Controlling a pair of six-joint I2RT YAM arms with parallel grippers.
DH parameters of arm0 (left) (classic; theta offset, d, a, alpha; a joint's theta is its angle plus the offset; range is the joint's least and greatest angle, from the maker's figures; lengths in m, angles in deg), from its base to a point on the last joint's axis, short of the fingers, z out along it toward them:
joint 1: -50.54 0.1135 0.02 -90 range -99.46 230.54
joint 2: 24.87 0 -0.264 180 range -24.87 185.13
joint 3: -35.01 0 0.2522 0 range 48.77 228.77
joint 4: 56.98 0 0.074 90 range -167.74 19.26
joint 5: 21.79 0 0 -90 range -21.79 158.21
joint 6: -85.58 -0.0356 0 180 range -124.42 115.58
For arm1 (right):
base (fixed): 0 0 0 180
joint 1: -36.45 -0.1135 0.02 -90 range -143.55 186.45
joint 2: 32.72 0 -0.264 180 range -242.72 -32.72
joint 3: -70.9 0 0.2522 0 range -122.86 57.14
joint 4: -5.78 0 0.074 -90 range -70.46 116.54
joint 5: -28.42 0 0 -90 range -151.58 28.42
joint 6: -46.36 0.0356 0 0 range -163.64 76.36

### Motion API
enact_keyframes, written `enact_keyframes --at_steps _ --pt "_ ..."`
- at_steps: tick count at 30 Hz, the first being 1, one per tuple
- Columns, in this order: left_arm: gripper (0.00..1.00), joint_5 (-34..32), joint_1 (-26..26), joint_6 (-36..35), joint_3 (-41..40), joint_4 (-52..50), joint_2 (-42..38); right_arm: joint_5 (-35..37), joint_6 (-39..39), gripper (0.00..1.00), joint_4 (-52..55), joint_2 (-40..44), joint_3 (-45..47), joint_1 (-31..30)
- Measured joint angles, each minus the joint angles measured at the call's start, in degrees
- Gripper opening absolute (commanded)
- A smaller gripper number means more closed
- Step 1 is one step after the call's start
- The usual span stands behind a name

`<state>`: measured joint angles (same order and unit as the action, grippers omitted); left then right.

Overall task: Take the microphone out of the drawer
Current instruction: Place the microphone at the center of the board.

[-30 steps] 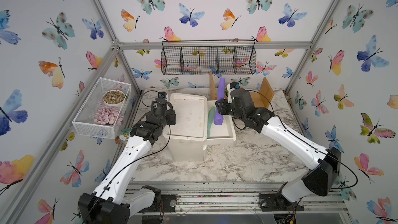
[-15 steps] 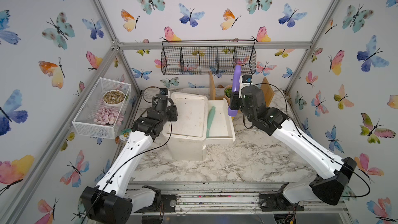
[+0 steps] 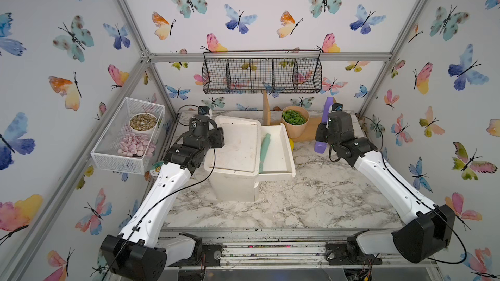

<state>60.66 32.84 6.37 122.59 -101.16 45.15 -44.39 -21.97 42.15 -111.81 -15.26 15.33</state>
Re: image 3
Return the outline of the purple microphone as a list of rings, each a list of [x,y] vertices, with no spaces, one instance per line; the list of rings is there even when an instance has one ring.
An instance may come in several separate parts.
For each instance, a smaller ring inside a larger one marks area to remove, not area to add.
[[[326,135],[328,133],[327,125],[328,125],[328,115],[331,111],[332,105],[336,103],[334,97],[327,97],[324,109],[322,113],[321,121],[316,129],[315,135],[315,148],[314,151],[318,154],[323,154],[328,147]]]

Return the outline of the white drawer cabinet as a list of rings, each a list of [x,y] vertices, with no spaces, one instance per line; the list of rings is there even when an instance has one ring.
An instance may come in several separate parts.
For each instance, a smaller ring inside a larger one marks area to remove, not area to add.
[[[220,115],[224,147],[208,152],[204,169],[211,173],[210,184],[221,201],[254,202],[259,196],[261,124],[257,120]]]

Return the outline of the green microphone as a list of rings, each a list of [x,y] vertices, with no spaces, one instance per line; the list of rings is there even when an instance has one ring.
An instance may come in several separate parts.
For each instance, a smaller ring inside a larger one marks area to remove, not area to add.
[[[262,140],[261,147],[260,147],[259,174],[263,173],[264,162],[266,159],[268,148],[270,146],[270,140],[271,140],[271,135],[269,133],[267,133],[264,136],[264,138]]]

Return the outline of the white top drawer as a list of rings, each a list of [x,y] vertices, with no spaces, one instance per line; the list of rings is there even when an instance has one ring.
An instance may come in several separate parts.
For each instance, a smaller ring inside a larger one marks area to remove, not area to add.
[[[269,135],[270,143],[264,157],[258,182],[290,181],[296,176],[292,149],[284,124],[262,126],[262,140]]]

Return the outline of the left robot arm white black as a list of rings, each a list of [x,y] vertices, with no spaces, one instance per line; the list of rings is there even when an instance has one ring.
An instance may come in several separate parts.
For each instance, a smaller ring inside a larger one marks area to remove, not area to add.
[[[206,154],[224,146],[223,129],[210,116],[190,118],[188,131],[168,149],[160,173],[130,222],[118,235],[108,235],[100,250],[111,274],[129,280],[158,280],[167,266],[203,262],[202,239],[179,234],[157,247],[161,228],[177,195],[201,166]]]

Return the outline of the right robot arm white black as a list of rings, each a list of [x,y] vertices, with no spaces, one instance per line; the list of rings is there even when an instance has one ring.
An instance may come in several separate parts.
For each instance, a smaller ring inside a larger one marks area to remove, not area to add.
[[[418,264],[444,250],[455,234],[455,213],[438,206],[410,184],[384,159],[370,140],[356,137],[352,117],[332,111],[323,117],[316,140],[327,143],[351,167],[367,177],[394,207],[403,227],[397,230],[367,230],[348,238],[352,258],[378,254],[399,254]]]

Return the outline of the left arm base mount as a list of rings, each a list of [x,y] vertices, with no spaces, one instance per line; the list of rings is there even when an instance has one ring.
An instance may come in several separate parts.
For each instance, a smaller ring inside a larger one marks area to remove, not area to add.
[[[219,267],[222,257],[222,246],[207,244],[201,237],[189,233],[181,233],[168,239],[165,244],[167,267]]]

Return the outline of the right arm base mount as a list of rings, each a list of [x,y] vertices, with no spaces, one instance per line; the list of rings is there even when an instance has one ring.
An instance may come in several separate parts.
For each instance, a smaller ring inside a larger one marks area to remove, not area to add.
[[[367,231],[360,231],[346,238],[326,244],[325,259],[329,265],[381,265],[382,259],[363,253],[356,238]]]

